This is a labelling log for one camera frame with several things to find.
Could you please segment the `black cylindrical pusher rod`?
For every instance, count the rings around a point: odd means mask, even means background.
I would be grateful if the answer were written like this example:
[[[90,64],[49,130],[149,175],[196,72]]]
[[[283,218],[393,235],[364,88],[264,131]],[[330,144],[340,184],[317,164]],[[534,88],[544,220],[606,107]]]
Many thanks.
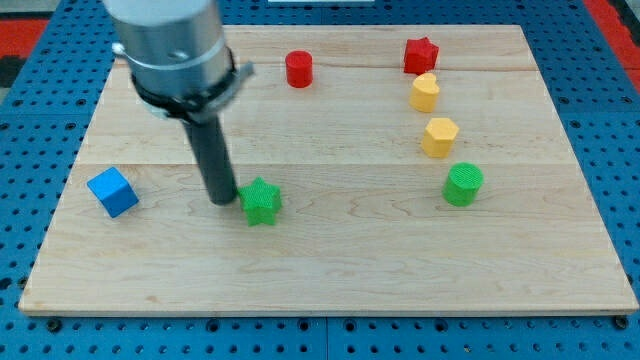
[[[237,185],[221,124],[217,115],[203,123],[183,122],[209,200],[227,205],[237,196]]]

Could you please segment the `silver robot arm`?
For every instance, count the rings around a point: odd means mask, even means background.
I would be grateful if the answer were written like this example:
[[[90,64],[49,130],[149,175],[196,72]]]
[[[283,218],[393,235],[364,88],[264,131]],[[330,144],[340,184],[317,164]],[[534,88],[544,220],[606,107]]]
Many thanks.
[[[135,91],[149,111],[182,122],[209,199],[227,205],[237,185],[219,113],[254,74],[238,66],[215,0],[105,0]]]

